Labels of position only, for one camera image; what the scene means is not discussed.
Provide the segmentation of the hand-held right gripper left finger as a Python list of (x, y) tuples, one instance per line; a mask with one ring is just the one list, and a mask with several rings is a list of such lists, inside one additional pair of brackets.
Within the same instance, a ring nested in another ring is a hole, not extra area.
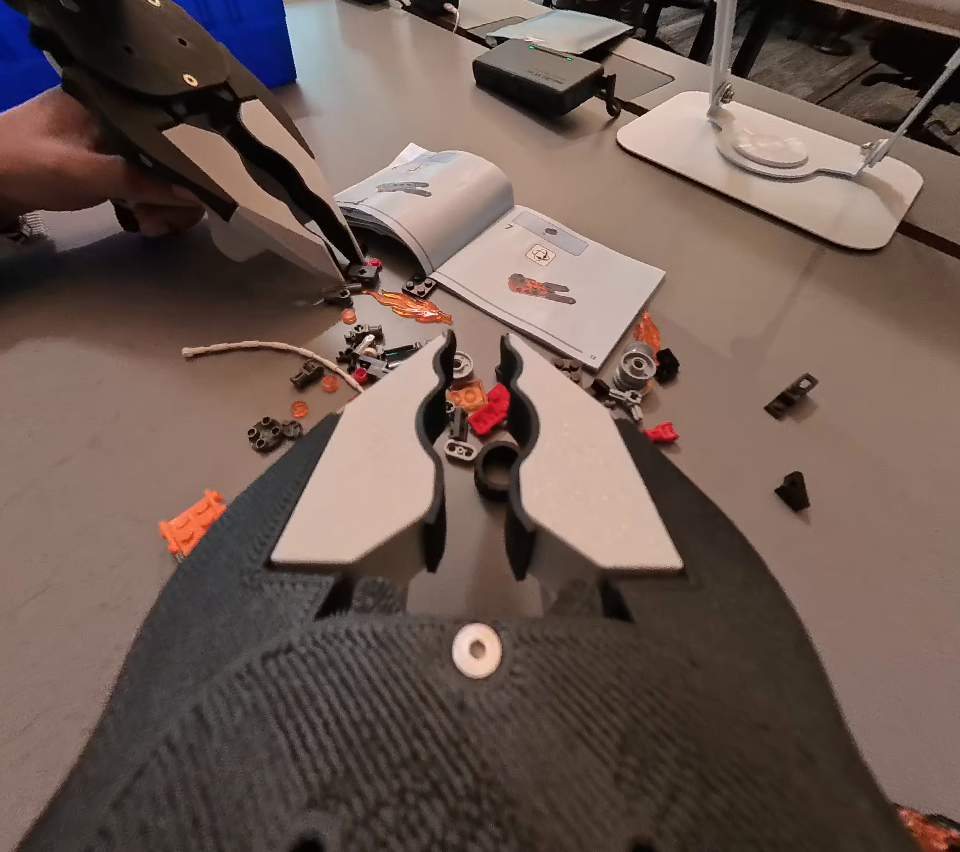
[(282, 571), (382, 578), (406, 590), (438, 570), (447, 545), (437, 442), (457, 340), (427, 342), (334, 417), (329, 439), (270, 554)]

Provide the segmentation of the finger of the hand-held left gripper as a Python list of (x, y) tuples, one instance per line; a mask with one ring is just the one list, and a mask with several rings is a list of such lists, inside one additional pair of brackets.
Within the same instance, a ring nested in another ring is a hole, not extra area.
[(362, 264), (354, 233), (295, 126), (254, 98), (237, 105), (224, 133), (256, 183), (286, 207), (288, 224), (324, 240), (345, 266)]
[(226, 255), (243, 261), (268, 249), (318, 275), (322, 285), (344, 278), (349, 267), (324, 240), (287, 223), (286, 207), (257, 184), (221, 133), (182, 123), (162, 134), (236, 203), (226, 224), (212, 228), (215, 243)]

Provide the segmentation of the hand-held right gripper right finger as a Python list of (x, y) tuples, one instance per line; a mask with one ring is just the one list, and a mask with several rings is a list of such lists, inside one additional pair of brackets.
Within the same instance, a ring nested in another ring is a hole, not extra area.
[(609, 411), (515, 334), (499, 378), (518, 449), (505, 548), (518, 582), (555, 597), (572, 581), (673, 578), (685, 564)]

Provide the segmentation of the orange lego brick assembly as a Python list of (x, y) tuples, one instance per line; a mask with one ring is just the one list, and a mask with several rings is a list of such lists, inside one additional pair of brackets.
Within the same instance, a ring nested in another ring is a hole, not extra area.
[(226, 508), (227, 503), (219, 491), (206, 489), (193, 506), (159, 523), (159, 534), (175, 561), (181, 562), (189, 556)]

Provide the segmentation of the lego instruction booklet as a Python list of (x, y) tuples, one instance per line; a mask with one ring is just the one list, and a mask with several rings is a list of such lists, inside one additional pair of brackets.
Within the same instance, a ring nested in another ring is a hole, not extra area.
[(666, 277), (518, 204), (508, 176), (464, 150), (410, 144), (335, 198), (349, 224), (411, 251), (426, 278), (590, 370)]

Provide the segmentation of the wide black lego tyre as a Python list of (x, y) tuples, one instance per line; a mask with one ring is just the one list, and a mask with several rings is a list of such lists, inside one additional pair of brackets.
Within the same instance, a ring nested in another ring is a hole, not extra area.
[(479, 494), (490, 501), (507, 500), (511, 474), (520, 456), (521, 450), (511, 441), (485, 444), (474, 461), (474, 485)]

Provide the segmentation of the pile of lego pieces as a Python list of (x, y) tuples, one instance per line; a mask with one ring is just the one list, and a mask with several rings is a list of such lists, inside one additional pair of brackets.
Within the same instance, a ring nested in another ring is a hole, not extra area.
[[(540, 282), (536, 278), (514, 273), (508, 278), (508, 288), (512, 294), (532, 297), (537, 301), (574, 305), (569, 295), (570, 289), (556, 283)], [(338, 360), (330, 364), (321, 356), (279, 342), (242, 342), (238, 349), (262, 349), (296, 353), (304, 356), (301, 370), (291, 382), (297, 390), (303, 390), (315, 382), (320, 382), (324, 391), (336, 391), (342, 381), (352, 378), (360, 386), (368, 386), (379, 381), (395, 367), (414, 355), (422, 348), (419, 342), (385, 349), (382, 347), (383, 331), (380, 326), (354, 323), (344, 336), (347, 349), (341, 352)], [(671, 349), (663, 347), (657, 355), (657, 373), (653, 381), (661, 385), (675, 381), (679, 375), (680, 362)], [(618, 405), (632, 418), (641, 422), (642, 398), (648, 392), (650, 383), (644, 390), (618, 389), (617, 370), (613, 384), (606, 385), (595, 378), (590, 385), (592, 393), (608, 406)], [(486, 390), (480, 379), (453, 383), (447, 395), (447, 414), (451, 424), (451, 436), (447, 450), (456, 461), (472, 461), (476, 450), (467, 442), (468, 429), (479, 437), (486, 437), (493, 430), (504, 426), (507, 421), (510, 399), (505, 386), (496, 385)], [(291, 406), (293, 418), (280, 421), (266, 416), (247, 431), (250, 446), (261, 454), (267, 454), (279, 448), (284, 441), (296, 440), (304, 433), (301, 418), (309, 409), (304, 401), (295, 401)]]

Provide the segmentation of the person's left hand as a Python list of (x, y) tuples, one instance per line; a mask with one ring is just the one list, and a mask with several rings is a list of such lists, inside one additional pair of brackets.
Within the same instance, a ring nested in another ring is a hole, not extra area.
[(61, 88), (2, 113), (2, 233), (19, 230), (31, 213), (74, 212), (108, 201), (153, 236), (188, 229), (206, 212), (186, 187), (113, 151), (94, 116)]

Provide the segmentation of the black power hub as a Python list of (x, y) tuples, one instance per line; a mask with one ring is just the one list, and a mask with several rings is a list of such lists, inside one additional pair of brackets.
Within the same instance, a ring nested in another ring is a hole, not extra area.
[(565, 116), (592, 98), (618, 113), (617, 77), (582, 56), (509, 40), (479, 55), (472, 71), (478, 87), (547, 118)]

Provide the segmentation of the grey flat pouch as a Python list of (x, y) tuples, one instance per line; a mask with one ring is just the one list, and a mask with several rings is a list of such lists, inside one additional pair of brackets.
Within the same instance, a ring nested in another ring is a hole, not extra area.
[(610, 48), (632, 31), (633, 27), (618, 20), (554, 8), (535, 18), (490, 30), (486, 40), (496, 44), (520, 40), (550, 52), (586, 56)]

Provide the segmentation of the white desk lamp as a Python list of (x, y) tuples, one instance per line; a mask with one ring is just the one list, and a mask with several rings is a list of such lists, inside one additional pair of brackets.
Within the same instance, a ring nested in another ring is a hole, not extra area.
[[(958, 0), (814, 1), (958, 36)], [(706, 90), (675, 94), (635, 119), (618, 133), (619, 146), (836, 246), (886, 246), (924, 185), (891, 153), (941, 101), (957, 76), (958, 52), (895, 131), (861, 145), (738, 101), (732, 65), (738, 0), (714, 6)]]

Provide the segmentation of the black lego bracket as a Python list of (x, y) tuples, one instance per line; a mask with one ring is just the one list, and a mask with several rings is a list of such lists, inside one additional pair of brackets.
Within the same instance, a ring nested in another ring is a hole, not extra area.
[(764, 406), (764, 411), (778, 421), (783, 420), (798, 405), (804, 403), (810, 395), (810, 391), (818, 385), (819, 379), (816, 376), (804, 374), (784, 390), (781, 390), (774, 399)]

